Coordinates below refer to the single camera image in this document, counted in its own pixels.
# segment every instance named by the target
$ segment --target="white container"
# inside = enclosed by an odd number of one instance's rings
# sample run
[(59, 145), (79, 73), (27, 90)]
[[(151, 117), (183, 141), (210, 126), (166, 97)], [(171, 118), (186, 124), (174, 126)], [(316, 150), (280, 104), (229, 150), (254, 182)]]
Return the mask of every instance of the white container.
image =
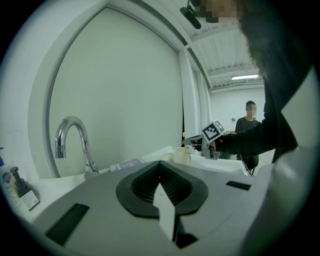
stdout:
[(182, 165), (189, 165), (191, 161), (191, 156), (189, 155), (189, 150), (184, 147), (176, 147), (174, 149), (174, 157), (173, 160), (175, 163)]

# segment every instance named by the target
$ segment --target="man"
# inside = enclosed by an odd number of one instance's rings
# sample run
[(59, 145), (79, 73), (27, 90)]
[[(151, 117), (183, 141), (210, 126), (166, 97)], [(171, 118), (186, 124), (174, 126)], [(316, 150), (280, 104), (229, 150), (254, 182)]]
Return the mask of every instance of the man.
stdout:
[(225, 17), (230, 6), (247, 38), (250, 56), (264, 80), (264, 120), (254, 128), (228, 134), (211, 143), (214, 151), (242, 157), (275, 149), (272, 162), (297, 147), (282, 109), (296, 93), (312, 62), (300, 37), (266, 0), (200, 0), (200, 11)]
[[(245, 104), (245, 111), (246, 111), (246, 116), (239, 118), (238, 121), (236, 122), (236, 125), (235, 125), (236, 134), (249, 130), (253, 127), (256, 127), (259, 124), (259, 122), (254, 119), (257, 113), (257, 106), (252, 100), (249, 100)], [(236, 158), (238, 160), (241, 160), (241, 157), (239, 154), (236, 156)], [(248, 169), (252, 170), (253, 168), (258, 166), (259, 156), (258, 155), (251, 155), (247, 157), (243, 156), (242, 160), (244, 161)]]

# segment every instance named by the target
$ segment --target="soap dispenser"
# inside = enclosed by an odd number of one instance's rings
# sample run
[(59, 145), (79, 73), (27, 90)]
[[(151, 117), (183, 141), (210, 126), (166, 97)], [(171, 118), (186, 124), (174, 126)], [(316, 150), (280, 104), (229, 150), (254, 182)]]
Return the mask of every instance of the soap dispenser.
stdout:
[(18, 197), (15, 184), (16, 180), (11, 175), (10, 168), (11, 165), (7, 163), (5, 164), (4, 160), (0, 156), (0, 186), (9, 205), (13, 208), (17, 208), (22, 204), (22, 202)]
[(22, 200), (23, 204), (31, 211), (37, 204), (39, 204), (39, 199), (36, 197), (34, 191), (28, 182), (23, 178), (20, 178), (18, 173), (18, 167), (12, 167), (10, 172), (15, 178), (15, 187), (18, 197)]

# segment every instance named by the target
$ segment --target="white countertop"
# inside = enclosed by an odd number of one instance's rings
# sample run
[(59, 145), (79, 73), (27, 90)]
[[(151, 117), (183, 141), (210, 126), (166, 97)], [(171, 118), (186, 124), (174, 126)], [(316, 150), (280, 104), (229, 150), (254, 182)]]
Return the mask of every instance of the white countertop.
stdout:
[[(157, 152), (146, 155), (142, 157), (142, 159), (145, 162), (153, 162), (164, 156), (166, 153), (172, 154), (172, 152), (173, 149), (171, 146), (169, 146)], [(242, 162), (238, 160), (210, 160), (205, 159), (203, 156), (191, 154), (191, 162), (188, 165), (213, 172), (232, 173), (235, 175), (244, 174), (244, 166)], [(108, 171), (108, 168), (99, 170), (100, 174)], [(13, 211), (18, 216), (32, 223), (46, 207), (48, 207), (57, 199), (61, 198), (69, 191), (73, 190), (84, 181), (84, 175), (80, 174), (61, 178), (39, 179), (37, 181), (30, 182), (30, 185), (34, 189), (34, 192), (39, 198), (40, 203), (31, 211), (28, 211), (28, 209), (23, 204), (18, 208), (13, 209)]]

